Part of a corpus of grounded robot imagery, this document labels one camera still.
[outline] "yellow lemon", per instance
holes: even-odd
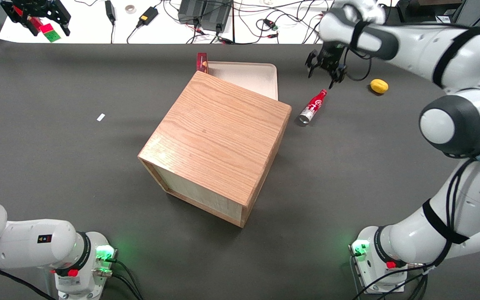
[[[379,94],[383,94],[385,91],[388,91],[388,83],[381,79],[372,80],[372,82],[370,82],[370,87],[373,91]]]

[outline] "wooden box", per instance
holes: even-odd
[[[196,72],[138,159],[169,194],[242,228],[291,110]]]

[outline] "green block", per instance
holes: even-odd
[[[44,35],[46,36],[46,38],[49,40],[50,43],[52,43],[56,40],[60,40],[60,36],[55,30],[52,30],[50,32],[46,32]]]

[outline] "power adapter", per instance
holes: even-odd
[[[110,0],[105,1],[105,11],[110,23],[112,23],[112,26],[114,26],[114,23],[116,22],[116,11],[114,10],[114,5],[112,5]]]
[[[142,27],[143,25],[149,25],[151,21],[158,15],[158,10],[153,6],[149,6],[147,11],[145,11],[140,18],[138,19],[137,28]]]

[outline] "black label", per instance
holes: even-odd
[[[36,240],[36,243],[38,244],[51,243],[52,236],[53,236],[52,234],[39,235],[38,239]]]

